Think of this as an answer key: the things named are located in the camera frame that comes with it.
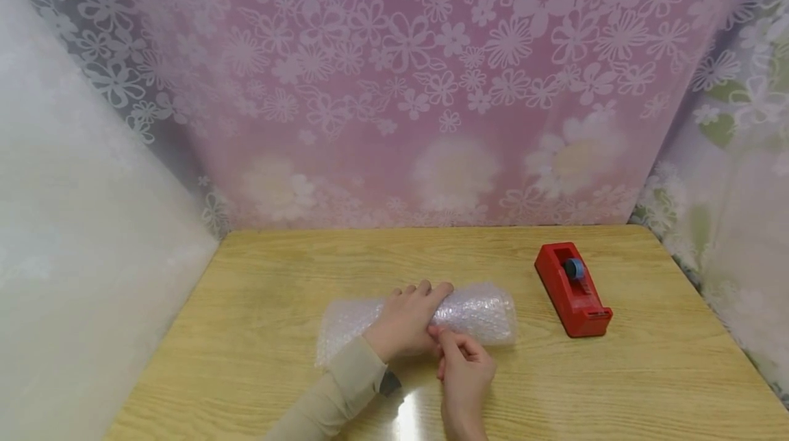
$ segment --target wood grain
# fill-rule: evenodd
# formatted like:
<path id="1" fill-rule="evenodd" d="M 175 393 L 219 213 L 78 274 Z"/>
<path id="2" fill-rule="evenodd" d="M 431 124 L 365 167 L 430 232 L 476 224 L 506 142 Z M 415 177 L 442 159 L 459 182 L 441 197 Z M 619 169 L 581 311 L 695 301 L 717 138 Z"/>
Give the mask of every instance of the wood grain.
<path id="1" fill-rule="evenodd" d="M 603 304 L 602 338 L 567 338 L 534 270 L 572 240 Z M 508 227 L 234 232 L 120 411 L 107 440 L 254 440 L 310 387 L 336 298 L 421 279 L 513 294 L 518 344 L 499 372 L 491 440 L 789 440 L 789 415 L 647 230 Z M 343 440 L 442 440 L 435 364 L 395 364 L 404 388 Z"/>

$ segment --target red tape dispenser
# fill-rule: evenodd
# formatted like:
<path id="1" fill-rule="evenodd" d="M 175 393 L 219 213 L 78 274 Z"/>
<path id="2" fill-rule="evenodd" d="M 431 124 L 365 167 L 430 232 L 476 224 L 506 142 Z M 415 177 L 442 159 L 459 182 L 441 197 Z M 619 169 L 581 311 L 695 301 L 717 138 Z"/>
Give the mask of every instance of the red tape dispenser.
<path id="1" fill-rule="evenodd" d="M 572 338 L 603 336 L 614 315 L 603 307 L 592 275 L 572 242 L 544 244 L 534 268 Z"/>

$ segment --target pink backdrop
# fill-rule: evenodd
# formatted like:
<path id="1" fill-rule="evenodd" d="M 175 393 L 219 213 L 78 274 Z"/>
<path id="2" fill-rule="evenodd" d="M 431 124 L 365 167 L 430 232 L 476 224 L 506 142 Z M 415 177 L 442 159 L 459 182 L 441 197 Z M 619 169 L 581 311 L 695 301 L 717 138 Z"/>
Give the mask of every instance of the pink backdrop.
<path id="1" fill-rule="evenodd" d="M 159 106 L 187 124 L 236 227 L 377 227 L 626 222 L 695 64 L 737 3 L 136 0 L 136 10 L 152 42 L 149 81 L 173 91 Z"/>

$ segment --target blue tape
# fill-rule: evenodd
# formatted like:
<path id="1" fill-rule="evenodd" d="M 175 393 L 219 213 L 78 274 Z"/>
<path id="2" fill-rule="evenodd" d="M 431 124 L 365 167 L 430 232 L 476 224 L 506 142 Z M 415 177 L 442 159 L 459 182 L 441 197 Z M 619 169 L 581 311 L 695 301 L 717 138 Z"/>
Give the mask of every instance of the blue tape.
<path id="1" fill-rule="evenodd" d="M 586 269 L 581 260 L 570 258 L 564 262 L 564 272 L 570 280 L 581 280 L 586 276 Z"/>

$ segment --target fabric backdrop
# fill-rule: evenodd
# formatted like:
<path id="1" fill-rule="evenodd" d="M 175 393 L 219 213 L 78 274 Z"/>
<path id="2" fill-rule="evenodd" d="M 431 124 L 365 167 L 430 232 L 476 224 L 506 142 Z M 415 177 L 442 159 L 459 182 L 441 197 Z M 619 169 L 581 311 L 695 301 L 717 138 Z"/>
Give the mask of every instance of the fabric backdrop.
<path id="1" fill-rule="evenodd" d="M 741 4 L 31 1 L 219 233 L 625 222 Z"/>
<path id="2" fill-rule="evenodd" d="M 789 0 L 743 0 L 704 57 L 633 220 L 789 407 Z"/>
<path id="3" fill-rule="evenodd" d="M 217 241 L 26 0 L 0 0 L 0 439 L 101 439 Z"/>

